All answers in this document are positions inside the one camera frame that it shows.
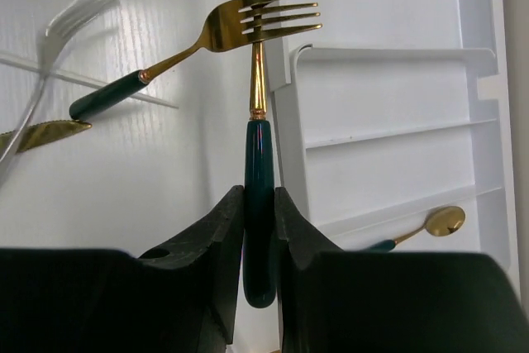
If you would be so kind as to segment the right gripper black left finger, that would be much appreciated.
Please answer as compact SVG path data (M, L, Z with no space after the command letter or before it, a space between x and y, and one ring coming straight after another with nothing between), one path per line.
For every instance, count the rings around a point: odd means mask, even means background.
M1 251L4 352L223 352L232 342L244 194L140 257Z

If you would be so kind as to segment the gold spoon green handle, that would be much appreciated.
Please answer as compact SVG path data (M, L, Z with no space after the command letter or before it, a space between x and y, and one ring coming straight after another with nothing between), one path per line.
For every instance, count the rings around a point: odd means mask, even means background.
M245 141L245 233L243 285L253 308L267 308L276 297L274 238L274 151L266 119L268 77L265 47L252 45L250 120Z
M427 231L434 237L449 236L457 232L465 223L465 210L458 206L448 206L431 212L425 219L424 223L418 229L411 231L402 236L378 242L365 251L390 252L397 245L414 237L421 231Z

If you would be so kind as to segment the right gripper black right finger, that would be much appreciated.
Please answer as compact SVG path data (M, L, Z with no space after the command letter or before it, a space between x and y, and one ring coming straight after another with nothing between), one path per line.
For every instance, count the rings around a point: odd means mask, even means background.
M508 277L474 253L345 251L274 194L284 352L525 352Z

